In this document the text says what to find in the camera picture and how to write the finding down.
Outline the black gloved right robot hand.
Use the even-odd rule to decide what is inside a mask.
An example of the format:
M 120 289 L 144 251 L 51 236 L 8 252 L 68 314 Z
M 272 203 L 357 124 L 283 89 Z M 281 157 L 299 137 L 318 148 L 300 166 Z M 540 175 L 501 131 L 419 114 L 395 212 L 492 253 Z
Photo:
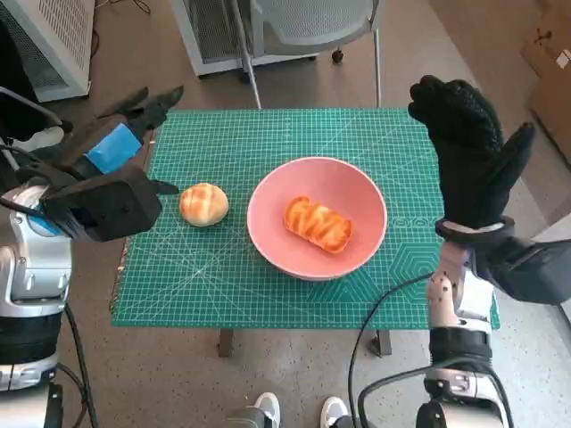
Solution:
M 425 75 L 410 87 L 409 115 L 426 126 L 438 157 L 444 218 L 471 229 L 501 221 L 529 161 L 534 124 L 505 139 L 496 110 L 467 81 Z

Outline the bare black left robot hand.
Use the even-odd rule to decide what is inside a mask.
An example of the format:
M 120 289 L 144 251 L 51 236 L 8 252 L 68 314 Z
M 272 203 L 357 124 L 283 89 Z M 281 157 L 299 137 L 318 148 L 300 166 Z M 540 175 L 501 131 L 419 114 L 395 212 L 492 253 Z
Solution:
M 147 132 L 166 120 L 183 94 L 184 88 L 176 86 L 150 96 L 145 86 L 73 130 L 63 142 L 32 154 L 78 181 L 112 173 L 137 155 Z

